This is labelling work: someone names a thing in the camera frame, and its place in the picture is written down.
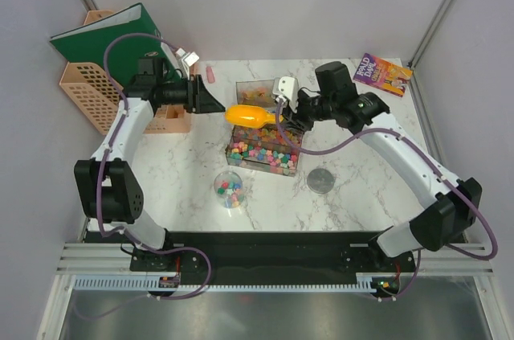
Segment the yellow plastic scoop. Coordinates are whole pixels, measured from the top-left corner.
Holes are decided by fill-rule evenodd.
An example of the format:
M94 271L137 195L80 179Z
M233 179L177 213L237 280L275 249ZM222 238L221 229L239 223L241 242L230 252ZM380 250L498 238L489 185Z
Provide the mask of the yellow plastic scoop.
M279 115L277 120L275 113L270 113L264 108L247 104L237 104L228 108L225 112L225 119L232 125L261 129L266 125L275 125L277 122L281 122L284 117Z

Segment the clear four-compartment candy box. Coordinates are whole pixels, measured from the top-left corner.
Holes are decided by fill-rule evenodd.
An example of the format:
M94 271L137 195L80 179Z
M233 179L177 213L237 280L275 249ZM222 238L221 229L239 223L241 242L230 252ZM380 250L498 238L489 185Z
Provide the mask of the clear four-compartment candy box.
M235 125L225 150L226 160L231 166L293 177L300 151L285 142L275 125L273 86L273 80L238 81L235 84L237 104L262 108L270 114L270 120L261 128Z

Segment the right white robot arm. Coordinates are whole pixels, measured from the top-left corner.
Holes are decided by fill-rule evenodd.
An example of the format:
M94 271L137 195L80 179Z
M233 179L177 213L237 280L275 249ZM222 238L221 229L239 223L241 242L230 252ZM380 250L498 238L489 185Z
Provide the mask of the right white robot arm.
M319 91L314 96L293 77L275 79L273 94L284 124L307 132L318 121L335 121L385 159L422 206L413 219L373 239L367 252L373 268L386 270L405 252L437 252L474 224L482 194L475 179L462 180L422 150L379 96L357 91L342 62L323 64L315 75Z

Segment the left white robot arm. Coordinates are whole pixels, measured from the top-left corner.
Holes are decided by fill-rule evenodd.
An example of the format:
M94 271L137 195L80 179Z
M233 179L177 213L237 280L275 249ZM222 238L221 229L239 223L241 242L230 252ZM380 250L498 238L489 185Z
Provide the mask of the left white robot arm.
M102 236L121 233L148 249L149 262L159 270L173 267L176 251L165 243L166 230L145 210L144 192L131 167L137 146L163 105L177 105L191 114L226 110L200 75L171 81L168 69L162 57L139 59L102 145L74 167L85 216L98 223Z

